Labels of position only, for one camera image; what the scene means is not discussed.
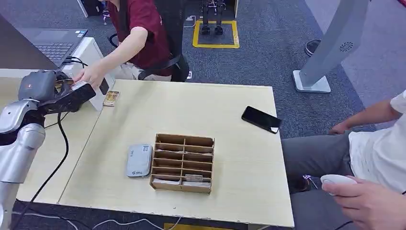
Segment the small card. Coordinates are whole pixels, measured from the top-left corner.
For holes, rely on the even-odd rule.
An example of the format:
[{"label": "small card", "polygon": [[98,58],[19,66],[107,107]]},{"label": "small card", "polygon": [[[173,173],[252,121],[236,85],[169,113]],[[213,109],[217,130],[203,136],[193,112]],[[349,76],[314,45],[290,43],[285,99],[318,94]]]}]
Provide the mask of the small card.
[{"label": "small card", "polygon": [[108,91],[106,94],[106,98],[104,99],[104,106],[110,106],[114,107],[115,102],[117,101],[118,96],[120,95],[120,92],[117,91]]}]

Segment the black smartphone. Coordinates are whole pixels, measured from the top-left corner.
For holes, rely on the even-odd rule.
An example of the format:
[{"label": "black smartphone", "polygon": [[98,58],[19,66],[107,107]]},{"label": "black smartphone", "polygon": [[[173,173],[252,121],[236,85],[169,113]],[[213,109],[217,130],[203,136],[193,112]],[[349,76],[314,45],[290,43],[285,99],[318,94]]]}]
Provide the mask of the black smartphone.
[{"label": "black smartphone", "polygon": [[101,85],[99,86],[99,88],[103,95],[106,95],[107,92],[109,91],[109,84],[107,83],[105,78],[103,78],[103,81],[101,82]]},{"label": "black smartphone", "polygon": [[244,121],[265,129],[273,134],[278,133],[282,120],[264,113],[256,108],[247,106],[241,117]]}]

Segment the white t-shirt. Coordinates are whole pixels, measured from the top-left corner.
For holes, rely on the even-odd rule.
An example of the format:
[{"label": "white t-shirt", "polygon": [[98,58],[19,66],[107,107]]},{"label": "white t-shirt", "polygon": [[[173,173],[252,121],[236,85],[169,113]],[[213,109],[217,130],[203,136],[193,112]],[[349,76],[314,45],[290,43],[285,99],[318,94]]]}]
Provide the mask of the white t-shirt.
[{"label": "white t-shirt", "polygon": [[356,177],[406,191],[406,91],[391,100],[403,115],[393,127],[350,133],[351,169]]}]

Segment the person's arm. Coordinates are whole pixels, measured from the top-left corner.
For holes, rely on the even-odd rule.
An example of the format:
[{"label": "person's arm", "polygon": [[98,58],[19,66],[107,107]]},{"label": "person's arm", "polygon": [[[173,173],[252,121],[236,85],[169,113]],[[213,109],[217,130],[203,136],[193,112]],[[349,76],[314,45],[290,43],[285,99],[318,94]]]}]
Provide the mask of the person's arm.
[{"label": "person's arm", "polygon": [[362,230],[406,230],[406,196],[379,184],[350,177],[358,184],[323,184],[345,215]]},{"label": "person's arm", "polygon": [[381,101],[335,125],[330,130],[330,134],[343,134],[345,130],[350,130],[355,126],[393,121],[399,119],[401,115],[391,106],[391,100]]},{"label": "person's arm", "polygon": [[109,55],[102,58],[98,65],[104,68],[105,72],[127,62],[138,54],[145,46],[148,31],[142,27],[134,27],[124,41]]},{"label": "person's arm", "polygon": [[99,87],[106,73],[127,62],[144,48],[147,37],[148,31],[145,28],[134,27],[130,35],[112,53],[83,69],[73,80],[85,81],[93,88]]}]

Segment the black cable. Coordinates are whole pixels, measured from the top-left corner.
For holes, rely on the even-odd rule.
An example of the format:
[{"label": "black cable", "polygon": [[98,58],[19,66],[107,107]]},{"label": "black cable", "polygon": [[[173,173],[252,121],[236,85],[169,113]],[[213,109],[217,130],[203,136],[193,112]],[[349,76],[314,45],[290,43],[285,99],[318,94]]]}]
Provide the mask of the black cable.
[{"label": "black cable", "polygon": [[116,44],[113,42],[113,38],[114,38],[115,36],[117,36],[117,34],[111,35],[111,36],[109,37],[109,42],[110,42],[110,44],[112,44],[113,47],[117,48],[118,45],[116,45]]},{"label": "black cable", "polygon": [[69,142],[68,142],[68,138],[66,136],[65,131],[63,130],[62,127],[62,123],[61,123],[61,115],[62,115],[62,111],[63,108],[60,108],[60,111],[58,113],[58,126],[59,129],[61,130],[61,134],[65,140],[65,145],[66,145],[66,152],[64,157],[62,158],[61,162],[58,164],[58,166],[54,169],[54,171],[51,173],[51,175],[49,175],[49,177],[45,180],[45,182],[41,185],[41,187],[38,189],[38,191],[35,193],[35,195],[33,196],[33,198],[31,199],[31,201],[27,204],[27,206],[25,206],[25,208],[23,209],[23,211],[21,212],[21,215],[19,216],[19,218],[17,219],[16,223],[14,224],[14,226],[10,229],[12,230],[16,230],[18,225],[20,224],[21,220],[24,217],[24,214],[27,212],[27,210],[30,208],[30,205],[35,201],[35,199],[37,198],[37,196],[39,195],[39,193],[42,191],[42,189],[45,187],[45,185],[49,182],[49,180],[51,180],[51,178],[55,175],[55,173],[58,171],[58,169],[62,166],[62,164],[65,162],[66,158],[68,157],[68,153],[69,153]]},{"label": "black cable", "polygon": [[[66,115],[68,115],[68,113],[69,113],[69,112],[66,112],[66,113],[65,113],[65,115],[62,117],[61,121],[63,121],[63,119],[65,119],[65,117],[66,117]],[[47,129],[47,128],[52,127],[52,126],[57,125],[57,124],[58,124],[58,122],[53,123],[53,124],[48,125],[48,126],[45,126],[44,129]]]},{"label": "black cable", "polygon": [[[24,204],[21,200],[16,199],[16,201],[18,201],[21,205],[23,205],[23,206],[25,207],[25,204]],[[37,213],[37,214],[43,215],[43,216],[54,216],[54,217],[58,217],[59,219],[62,219],[62,220],[65,220],[65,221],[68,221],[68,220],[69,220],[69,221],[74,221],[74,222],[76,222],[76,223],[79,223],[79,224],[83,225],[83,226],[86,227],[87,229],[92,230],[91,227],[89,227],[88,225],[86,225],[86,224],[83,223],[82,221],[79,221],[79,220],[76,220],[76,219],[64,218],[64,217],[61,217],[61,216],[58,216],[58,215],[55,215],[55,214],[46,214],[46,213],[40,212],[40,211],[38,211],[38,210],[35,210],[35,209],[33,209],[32,207],[29,207],[28,210],[30,210],[30,211],[32,211],[32,212],[35,212],[35,213]]]},{"label": "black cable", "polygon": [[86,63],[84,63],[80,58],[78,57],[67,57],[66,59],[68,59],[67,61],[64,61],[64,63],[79,63],[82,64],[82,68],[85,68],[85,66],[88,66]]},{"label": "black cable", "polygon": [[354,221],[348,221],[348,222],[345,222],[344,224],[342,224],[340,227],[338,227],[338,228],[336,228],[335,230],[339,230],[339,229],[342,229],[344,226],[346,226],[347,224],[351,224],[351,223],[353,223]]}]

